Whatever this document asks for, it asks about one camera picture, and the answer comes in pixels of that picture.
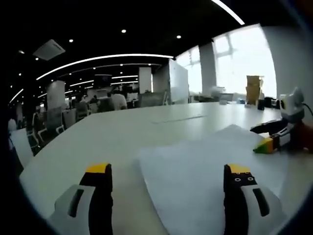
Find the bright window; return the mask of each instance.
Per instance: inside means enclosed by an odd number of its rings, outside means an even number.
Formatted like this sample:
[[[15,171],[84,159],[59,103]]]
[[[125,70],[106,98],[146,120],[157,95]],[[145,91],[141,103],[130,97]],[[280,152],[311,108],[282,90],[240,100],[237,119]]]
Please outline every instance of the bright window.
[[[202,92],[202,76],[200,65],[200,51],[196,46],[176,57],[176,62],[188,70],[189,92]]]
[[[217,86],[246,94],[246,76],[263,77],[265,96],[276,98],[274,63],[259,25],[244,27],[214,38]]]

